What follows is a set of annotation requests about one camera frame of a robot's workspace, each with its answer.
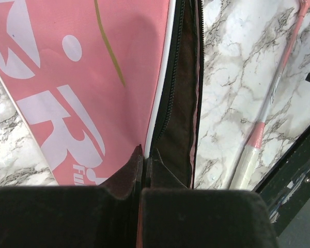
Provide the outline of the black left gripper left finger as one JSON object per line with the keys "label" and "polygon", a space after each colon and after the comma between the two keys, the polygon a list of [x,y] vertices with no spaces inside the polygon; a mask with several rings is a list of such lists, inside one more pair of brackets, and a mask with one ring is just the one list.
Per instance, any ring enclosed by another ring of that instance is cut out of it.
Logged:
{"label": "black left gripper left finger", "polygon": [[0,247],[135,247],[143,152],[98,186],[0,187]]}

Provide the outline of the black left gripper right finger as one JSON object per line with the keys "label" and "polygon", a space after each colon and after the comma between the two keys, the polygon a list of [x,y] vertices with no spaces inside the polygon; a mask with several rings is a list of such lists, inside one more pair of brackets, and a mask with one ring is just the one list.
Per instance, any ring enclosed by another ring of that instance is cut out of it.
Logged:
{"label": "black left gripper right finger", "polygon": [[139,215],[140,247],[277,247],[260,195],[192,190],[155,150],[147,161]]}

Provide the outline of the pink badminton racket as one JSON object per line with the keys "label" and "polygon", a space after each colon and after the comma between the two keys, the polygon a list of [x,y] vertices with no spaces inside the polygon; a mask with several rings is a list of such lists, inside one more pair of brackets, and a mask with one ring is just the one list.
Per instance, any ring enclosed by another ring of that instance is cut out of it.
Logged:
{"label": "pink badminton racket", "polygon": [[297,39],[298,32],[302,26],[305,15],[310,9],[310,0],[299,1],[299,12],[297,17],[297,22],[292,31],[289,40],[286,43],[284,52],[282,54],[281,60],[277,66],[276,72],[269,86],[267,95],[260,109],[257,121],[252,129],[250,137],[245,143],[239,161],[237,163],[235,172],[229,184],[230,190],[245,190],[249,184],[251,176],[253,174],[257,158],[259,156],[262,137],[265,129],[265,122],[269,113],[271,104],[274,101],[275,93],[281,77],[286,68],[289,56],[294,47],[294,43]]}

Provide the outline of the pink racket cover bag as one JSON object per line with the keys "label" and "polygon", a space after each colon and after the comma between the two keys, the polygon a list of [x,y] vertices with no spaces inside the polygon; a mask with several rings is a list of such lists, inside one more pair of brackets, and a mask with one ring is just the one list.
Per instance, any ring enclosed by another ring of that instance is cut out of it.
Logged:
{"label": "pink racket cover bag", "polygon": [[0,80],[60,185],[159,151],[194,185],[201,1],[0,1]]}

